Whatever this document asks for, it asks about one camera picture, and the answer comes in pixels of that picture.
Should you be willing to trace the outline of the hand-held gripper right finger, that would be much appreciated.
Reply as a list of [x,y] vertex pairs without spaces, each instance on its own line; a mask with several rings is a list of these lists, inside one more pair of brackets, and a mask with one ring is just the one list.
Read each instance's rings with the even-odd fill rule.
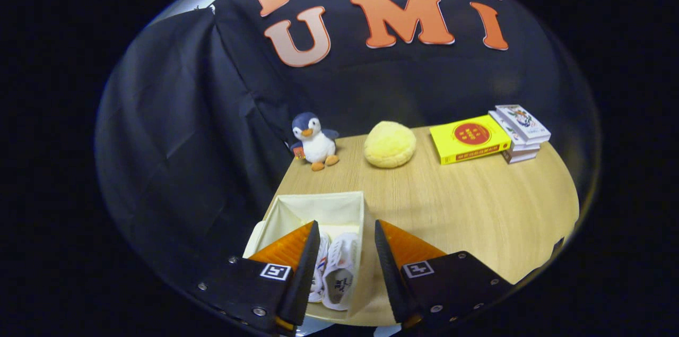
[[446,253],[378,219],[375,244],[395,321],[402,331],[451,331],[513,289],[471,253]]

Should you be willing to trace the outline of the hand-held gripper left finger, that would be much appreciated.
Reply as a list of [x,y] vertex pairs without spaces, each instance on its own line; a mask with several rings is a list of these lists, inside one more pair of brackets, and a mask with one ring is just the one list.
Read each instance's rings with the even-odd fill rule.
[[316,221],[248,258],[231,256],[193,286],[201,305],[255,336],[294,336],[302,324],[320,243]]

